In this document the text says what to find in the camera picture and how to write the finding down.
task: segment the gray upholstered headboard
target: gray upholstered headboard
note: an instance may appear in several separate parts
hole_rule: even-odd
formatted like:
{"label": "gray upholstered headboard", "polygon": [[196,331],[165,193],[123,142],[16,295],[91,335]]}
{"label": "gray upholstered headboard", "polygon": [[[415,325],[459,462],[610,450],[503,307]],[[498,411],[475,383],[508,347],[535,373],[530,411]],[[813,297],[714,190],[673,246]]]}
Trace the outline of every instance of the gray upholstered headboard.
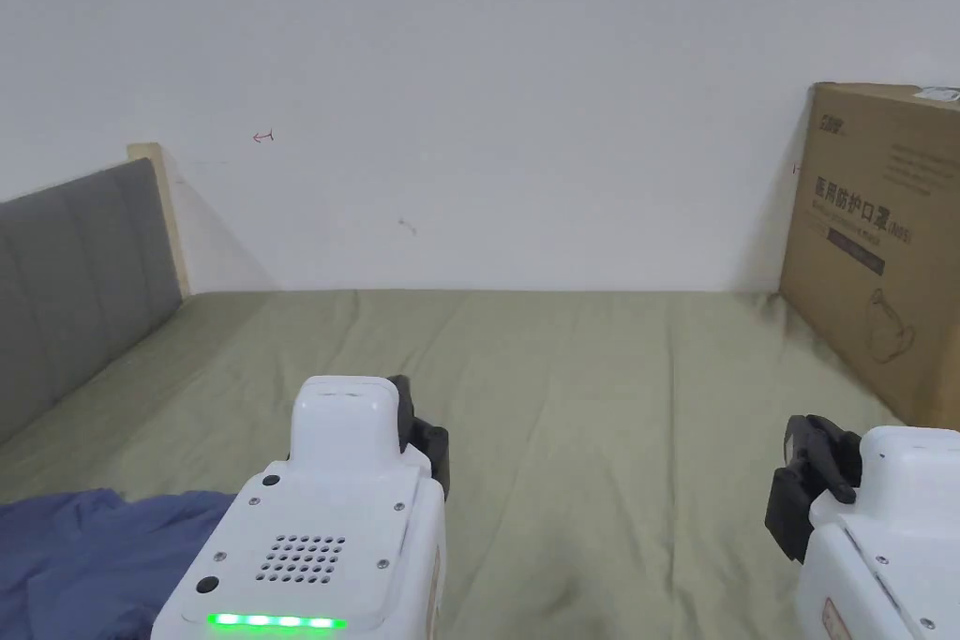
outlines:
{"label": "gray upholstered headboard", "polygon": [[0,203],[0,442],[181,302],[150,159]]}

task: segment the green bedsheet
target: green bedsheet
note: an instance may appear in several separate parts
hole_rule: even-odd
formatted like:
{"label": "green bedsheet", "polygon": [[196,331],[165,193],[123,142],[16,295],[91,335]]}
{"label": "green bedsheet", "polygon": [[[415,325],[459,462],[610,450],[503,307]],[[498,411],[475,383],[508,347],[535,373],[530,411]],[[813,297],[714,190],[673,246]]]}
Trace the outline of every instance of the green bedsheet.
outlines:
{"label": "green bedsheet", "polygon": [[787,418],[895,423],[776,296],[211,293],[0,447],[0,499],[235,491],[308,376],[397,372],[450,431],[463,640],[799,637],[763,527]]}

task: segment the wall stain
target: wall stain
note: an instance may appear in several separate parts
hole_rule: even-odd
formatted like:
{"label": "wall stain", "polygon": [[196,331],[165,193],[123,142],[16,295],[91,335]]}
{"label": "wall stain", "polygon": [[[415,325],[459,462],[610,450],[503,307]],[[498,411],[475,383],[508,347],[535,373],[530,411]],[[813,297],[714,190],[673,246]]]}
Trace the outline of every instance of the wall stain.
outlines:
{"label": "wall stain", "polygon": [[414,228],[407,221],[405,221],[403,217],[397,220],[397,225],[403,226],[405,229],[407,229],[410,232],[410,235],[412,235],[414,238],[416,237],[416,228]]}

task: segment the mask illustration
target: mask illustration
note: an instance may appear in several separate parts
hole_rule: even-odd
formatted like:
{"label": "mask illustration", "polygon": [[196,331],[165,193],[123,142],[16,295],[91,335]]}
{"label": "mask illustration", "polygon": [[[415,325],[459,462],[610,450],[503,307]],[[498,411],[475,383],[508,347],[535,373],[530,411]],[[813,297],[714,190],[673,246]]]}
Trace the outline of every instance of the mask illustration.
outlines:
{"label": "mask illustration", "polygon": [[867,348],[878,363],[888,363],[913,346],[913,325],[905,325],[877,288],[867,305]]}

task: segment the white wall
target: white wall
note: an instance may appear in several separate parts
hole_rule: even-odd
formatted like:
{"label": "white wall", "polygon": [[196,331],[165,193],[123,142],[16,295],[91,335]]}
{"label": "white wall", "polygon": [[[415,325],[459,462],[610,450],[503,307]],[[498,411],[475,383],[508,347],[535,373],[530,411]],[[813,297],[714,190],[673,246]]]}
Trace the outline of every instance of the white wall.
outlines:
{"label": "white wall", "polygon": [[0,195],[158,140],[196,290],[771,288],[807,85],[960,84],[957,0],[0,3]]}

